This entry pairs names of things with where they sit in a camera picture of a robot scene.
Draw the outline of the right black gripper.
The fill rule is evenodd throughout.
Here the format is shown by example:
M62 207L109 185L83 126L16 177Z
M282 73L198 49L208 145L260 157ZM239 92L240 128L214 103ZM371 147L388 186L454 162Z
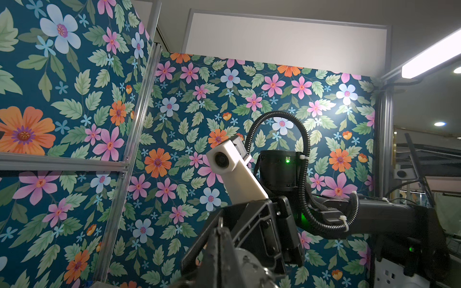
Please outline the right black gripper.
M304 265L304 248L295 217L288 199L282 196L226 206L212 212L181 260L182 274L195 269L195 259L217 226L229 229L243 273L253 270L284 276L287 265Z

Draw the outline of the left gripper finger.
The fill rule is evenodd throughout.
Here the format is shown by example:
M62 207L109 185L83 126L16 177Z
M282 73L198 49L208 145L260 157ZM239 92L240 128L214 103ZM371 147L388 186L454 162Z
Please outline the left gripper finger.
M196 288L244 288L246 283L228 228L215 228L194 281Z

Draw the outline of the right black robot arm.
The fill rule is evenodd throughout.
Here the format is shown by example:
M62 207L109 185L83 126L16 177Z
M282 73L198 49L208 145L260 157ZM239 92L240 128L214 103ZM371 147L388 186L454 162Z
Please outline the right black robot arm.
M329 240L377 236L372 253L378 288L428 288L449 274L450 256L436 211L420 205L310 196L301 174L306 156L270 152L267 177L247 167L249 153L226 142L207 153L231 204L214 211L181 261L179 288L273 288L286 266L304 266L302 229Z

